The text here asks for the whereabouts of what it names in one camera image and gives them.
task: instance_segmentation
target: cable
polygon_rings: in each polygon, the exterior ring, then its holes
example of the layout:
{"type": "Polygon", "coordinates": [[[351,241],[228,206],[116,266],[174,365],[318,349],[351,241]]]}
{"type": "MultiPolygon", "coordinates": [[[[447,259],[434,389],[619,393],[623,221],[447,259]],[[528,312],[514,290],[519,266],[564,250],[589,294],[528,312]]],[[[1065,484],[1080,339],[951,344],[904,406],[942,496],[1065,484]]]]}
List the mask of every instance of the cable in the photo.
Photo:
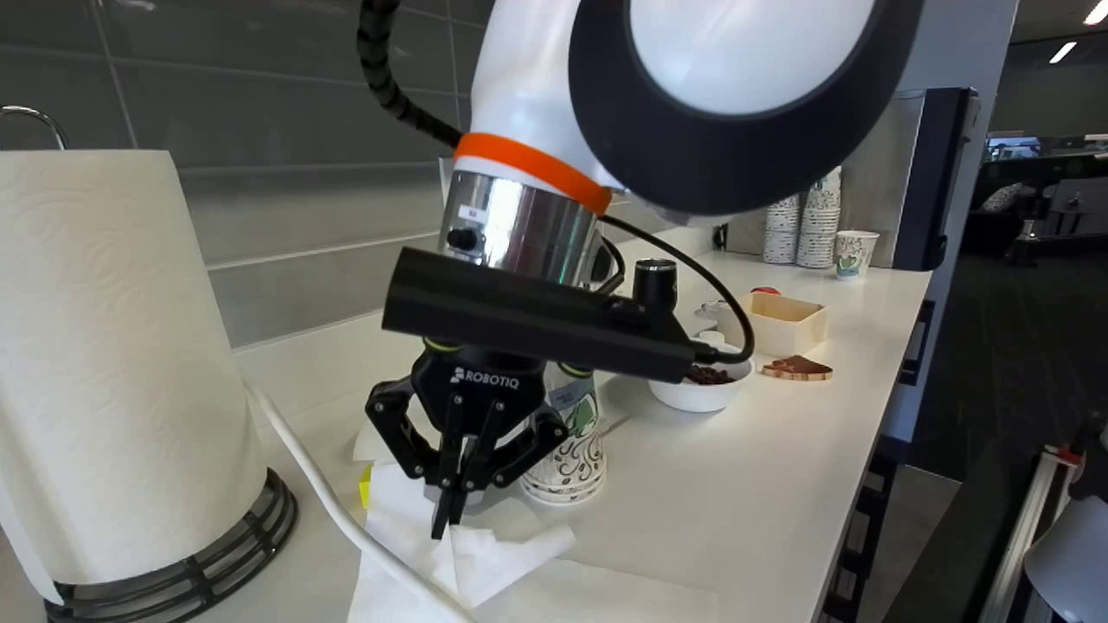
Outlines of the cable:
{"type": "Polygon", "coordinates": [[[460,141],[460,130],[441,119],[438,114],[415,108],[392,76],[387,38],[392,38],[392,21],[399,8],[402,0],[361,4],[361,23],[356,23],[361,69],[367,76],[371,94],[387,114],[454,149],[460,141]]]}
{"type": "Polygon", "coordinates": [[[728,301],[728,306],[733,312],[737,325],[740,325],[740,349],[737,352],[721,352],[721,363],[746,363],[751,359],[755,352],[755,328],[751,328],[751,319],[740,312],[740,304],[733,301],[733,294],[723,288],[721,276],[713,276],[713,268],[700,266],[694,254],[685,254],[684,250],[676,250],[673,241],[623,221],[623,218],[613,218],[613,215],[604,215],[599,221],[613,224],[613,229],[623,229],[658,250],[665,250],[669,254],[684,259],[689,268],[695,268],[706,284],[716,288],[716,294],[728,301]]]}
{"type": "Polygon", "coordinates": [[[604,250],[613,254],[618,273],[609,273],[609,276],[595,288],[595,294],[613,294],[613,290],[623,284],[623,276],[626,276],[626,259],[623,259],[623,253],[619,253],[619,246],[618,246],[613,238],[599,238],[599,241],[604,241],[604,250]]]}
{"type": "Polygon", "coordinates": [[[454,594],[447,594],[445,589],[423,581],[402,556],[395,556],[392,549],[384,549],[367,529],[361,529],[342,506],[337,502],[337,490],[327,484],[327,476],[318,474],[316,461],[309,455],[309,448],[299,441],[299,436],[287,429],[287,421],[281,417],[281,412],[273,407],[273,402],[255,389],[252,385],[246,385],[251,397],[265,407],[267,421],[273,425],[277,438],[283,441],[283,448],[296,455],[296,464],[303,467],[303,474],[309,476],[316,497],[321,502],[327,516],[337,523],[337,529],[371,559],[377,559],[384,568],[384,575],[392,575],[395,581],[402,581],[410,592],[415,592],[419,598],[441,605],[441,613],[447,619],[466,623],[469,610],[459,605],[454,594]]]}

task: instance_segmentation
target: paper towel roll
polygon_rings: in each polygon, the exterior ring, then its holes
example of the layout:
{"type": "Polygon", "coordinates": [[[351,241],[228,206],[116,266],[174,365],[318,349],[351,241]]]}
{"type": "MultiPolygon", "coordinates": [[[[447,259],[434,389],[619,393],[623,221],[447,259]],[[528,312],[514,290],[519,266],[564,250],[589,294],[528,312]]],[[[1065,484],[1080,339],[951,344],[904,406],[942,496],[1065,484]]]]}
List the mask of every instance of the paper towel roll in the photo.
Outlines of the paper towel roll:
{"type": "Polygon", "coordinates": [[[205,549],[265,489],[165,152],[0,152],[0,524],[40,589],[205,549]]]}

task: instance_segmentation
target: bowl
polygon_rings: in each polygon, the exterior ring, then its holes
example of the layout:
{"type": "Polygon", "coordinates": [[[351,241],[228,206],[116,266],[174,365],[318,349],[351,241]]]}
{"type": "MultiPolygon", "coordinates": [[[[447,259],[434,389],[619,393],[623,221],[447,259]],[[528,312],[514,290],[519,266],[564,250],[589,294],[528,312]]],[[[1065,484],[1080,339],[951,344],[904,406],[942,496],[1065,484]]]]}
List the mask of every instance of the bowl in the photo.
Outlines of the bowl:
{"type": "MultiPolygon", "coordinates": [[[[709,341],[716,349],[723,349],[723,336],[700,336],[700,341],[709,341]]],[[[709,369],[723,369],[732,381],[728,385],[695,385],[695,381],[679,381],[679,385],[665,385],[665,381],[647,381],[651,393],[679,412],[723,412],[732,406],[732,397],[737,393],[737,385],[751,374],[751,363],[713,363],[709,369]]]]}

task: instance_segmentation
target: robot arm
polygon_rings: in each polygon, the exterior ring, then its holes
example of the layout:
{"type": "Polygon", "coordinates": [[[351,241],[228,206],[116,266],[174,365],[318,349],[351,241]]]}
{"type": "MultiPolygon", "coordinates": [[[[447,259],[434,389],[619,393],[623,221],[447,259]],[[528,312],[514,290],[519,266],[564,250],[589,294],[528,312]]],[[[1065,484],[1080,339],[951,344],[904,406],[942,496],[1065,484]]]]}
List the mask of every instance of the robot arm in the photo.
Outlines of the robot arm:
{"type": "Polygon", "coordinates": [[[809,186],[894,98],[921,0],[499,0],[466,134],[387,78],[395,8],[365,4],[371,85],[454,145],[454,183],[441,254],[410,250],[384,301],[384,328],[425,352],[367,412],[406,470],[445,489],[441,537],[469,490],[569,436],[543,407],[547,359],[679,381],[700,352],[673,306],[582,290],[609,189],[737,215],[809,186]],[[410,421],[411,393],[441,448],[410,421]]]}

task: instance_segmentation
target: white cup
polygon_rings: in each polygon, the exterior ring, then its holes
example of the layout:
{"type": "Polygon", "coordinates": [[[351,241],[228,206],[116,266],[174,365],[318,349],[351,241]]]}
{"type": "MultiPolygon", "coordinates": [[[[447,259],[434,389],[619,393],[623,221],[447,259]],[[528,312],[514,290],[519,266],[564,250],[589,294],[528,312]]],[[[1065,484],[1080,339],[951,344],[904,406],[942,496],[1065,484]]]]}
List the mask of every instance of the white cup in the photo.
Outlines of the white cup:
{"type": "Polygon", "coordinates": [[[878,233],[842,229],[836,235],[836,276],[863,276],[874,262],[878,233]]]}

